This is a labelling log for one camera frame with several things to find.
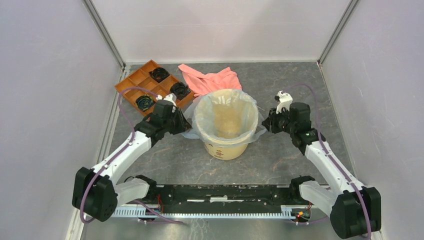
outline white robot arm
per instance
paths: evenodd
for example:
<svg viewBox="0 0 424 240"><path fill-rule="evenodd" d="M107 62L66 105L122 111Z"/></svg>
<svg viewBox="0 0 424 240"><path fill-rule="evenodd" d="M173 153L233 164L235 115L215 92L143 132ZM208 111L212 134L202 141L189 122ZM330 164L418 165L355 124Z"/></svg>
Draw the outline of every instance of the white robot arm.
<svg viewBox="0 0 424 240"><path fill-rule="evenodd" d="M290 134L293 145L318 168L330 186L326 189L313 177L301 176L291 180L290 188L295 197L311 202L329 216L334 231L345 239L367 233L366 217L358 196L360 194L371 230L379 231L381 195L377 189L366 187L357 180L333 154L325 137L311 127L309 105L292 103L293 99L285 92L279 92L275 99L279 104L269 111L262 125L274 134Z"/></svg>
<svg viewBox="0 0 424 240"><path fill-rule="evenodd" d="M81 209L84 202L83 211L103 222L110 218L117 206L146 196L150 185L143 179L134 178L120 184L118 180L165 133L179 134L191 128L175 100L173 94L165 98L158 96L153 112L135 126L134 132L120 147L93 168L82 167L76 173L72 196L75 208Z"/></svg>

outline pink cloth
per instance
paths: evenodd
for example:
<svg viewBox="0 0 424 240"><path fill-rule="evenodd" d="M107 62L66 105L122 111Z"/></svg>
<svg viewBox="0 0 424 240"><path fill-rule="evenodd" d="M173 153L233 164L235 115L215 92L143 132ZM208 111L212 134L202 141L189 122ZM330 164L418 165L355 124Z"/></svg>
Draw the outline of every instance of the pink cloth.
<svg viewBox="0 0 424 240"><path fill-rule="evenodd" d="M195 93L195 97L219 89L242 89L237 73L231 71L230 67L218 73L208 74L203 74L185 64L179 65L178 68L181 70L188 87Z"/></svg>

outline white panel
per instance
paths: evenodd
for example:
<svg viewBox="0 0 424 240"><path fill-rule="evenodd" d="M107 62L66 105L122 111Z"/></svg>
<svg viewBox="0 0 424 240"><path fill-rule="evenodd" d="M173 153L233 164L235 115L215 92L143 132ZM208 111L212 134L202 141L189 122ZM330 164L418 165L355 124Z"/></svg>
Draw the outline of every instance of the white panel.
<svg viewBox="0 0 424 240"><path fill-rule="evenodd" d="M93 0L126 62L310 61L349 0Z"/></svg>
<svg viewBox="0 0 424 240"><path fill-rule="evenodd" d="M64 239L120 67L80 0L0 6L0 239Z"/></svg>
<svg viewBox="0 0 424 240"><path fill-rule="evenodd" d="M424 1L360 1L323 72L364 184L382 195L383 233L423 239Z"/></svg>

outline black coil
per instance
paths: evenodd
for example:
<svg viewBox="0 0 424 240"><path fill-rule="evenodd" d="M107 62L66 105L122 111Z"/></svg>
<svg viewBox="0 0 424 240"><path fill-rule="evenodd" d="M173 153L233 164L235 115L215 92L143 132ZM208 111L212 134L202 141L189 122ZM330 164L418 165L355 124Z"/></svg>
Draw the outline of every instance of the black coil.
<svg viewBox="0 0 424 240"><path fill-rule="evenodd" d="M170 92L175 94L176 98L178 100L182 100L185 98L191 91L189 89L189 86L185 85L182 82L177 82L174 85L172 85Z"/></svg>
<svg viewBox="0 0 424 240"><path fill-rule="evenodd" d="M153 106L153 104L155 104L155 101L153 101L151 96L143 95L135 100L135 104L141 111L145 112L147 109Z"/></svg>
<svg viewBox="0 0 424 240"><path fill-rule="evenodd" d="M170 76L170 73L163 67L157 67L153 71L150 71L149 74L158 83Z"/></svg>

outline orange tray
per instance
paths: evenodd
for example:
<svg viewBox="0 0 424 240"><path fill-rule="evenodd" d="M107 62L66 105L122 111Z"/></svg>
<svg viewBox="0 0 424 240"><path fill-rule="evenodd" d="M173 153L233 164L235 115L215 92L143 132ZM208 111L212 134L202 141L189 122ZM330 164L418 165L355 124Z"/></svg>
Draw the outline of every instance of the orange tray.
<svg viewBox="0 0 424 240"><path fill-rule="evenodd" d="M165 97L166 95L170 94L171 87L175 84L180 82L175 76L172 74L169 74L167 78L165 78L160 83L155 81L153 78L150 77L149 72L153 71L155 68L161 67L159 64L157 64L155 61L150 60L146 62L142 67L137 69L135 72L131 73L128 77L126 77L124 80L120 81L118 84L115 85L115 89L118 91L118 93L122 92L124 89L129 87L140 87L147 89L157 95L161 95L162 97ZM176 100L176 106L179 108L184 107L187 105L191 100L195 98L194 92L191 91L187 96L185 96L181 100ZM150 93L145 92L140 89L131 89L126 92L124 92L123 97L135 108L137 109L141 114L146 116L147 114L153 112L153 109L155 109L155 104L153 104L149 109L146 111L140 110L136 105L136 100L143 95L148 95L152 97L152 99L156 102L156 98Z"/></svg>

